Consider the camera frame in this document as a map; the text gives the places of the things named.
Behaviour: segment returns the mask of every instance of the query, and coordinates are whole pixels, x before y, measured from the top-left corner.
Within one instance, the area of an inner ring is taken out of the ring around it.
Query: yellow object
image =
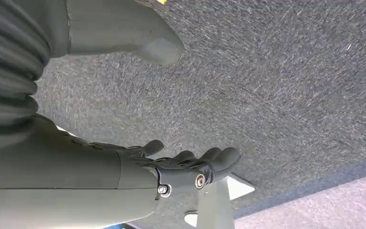
[[[157,0],[157,1],[160,2],[162,5],[164,5],[167,2],[167,0]]]

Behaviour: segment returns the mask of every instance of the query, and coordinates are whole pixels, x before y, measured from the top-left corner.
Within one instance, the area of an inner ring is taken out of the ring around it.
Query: gray carpet
[[[187,49],[177,64],[67,56],[51,61],[35,98],[90,141],[160,139],[160,156],[237,147],[234,172],[256,186],[233,201],[240,212],[366,161],[366,1],[348,2],[153,0]],[[187,228],[195,196],[163,200],[136,223]]]

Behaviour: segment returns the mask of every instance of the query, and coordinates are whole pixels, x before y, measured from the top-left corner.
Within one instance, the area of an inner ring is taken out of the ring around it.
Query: mechanical arm
[[[50,58],[124,51],[167,66],[183,50],[160,16],[133,0],[0,0],[0,228],[102,228],[229,174],[240,158],[234,148],[152,160],[160,141],[88,143],[36,114],[30,95]]]

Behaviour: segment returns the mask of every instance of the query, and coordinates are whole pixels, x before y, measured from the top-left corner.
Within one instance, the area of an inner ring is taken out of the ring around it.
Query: metal screw
[[[168,187],[166,185],[159,185],[158,193],[159,194],[166,194],[168,192]]]
[[[203,174],[199,174],[196,177],[195,186],[198,189],[202,189],[205,185],[205,176]]]

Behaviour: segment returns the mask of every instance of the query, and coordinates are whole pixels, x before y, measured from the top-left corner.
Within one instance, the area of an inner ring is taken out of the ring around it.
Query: prosthetic hand
[[[145,158],[162,148],[87,143],[37,115],[30,97],[51,57],[134,52],[177,61],[183,44],[133,0],[0,0],[0,229],[103,228],[150,215],[161,197],[226,176],[233,148]]]

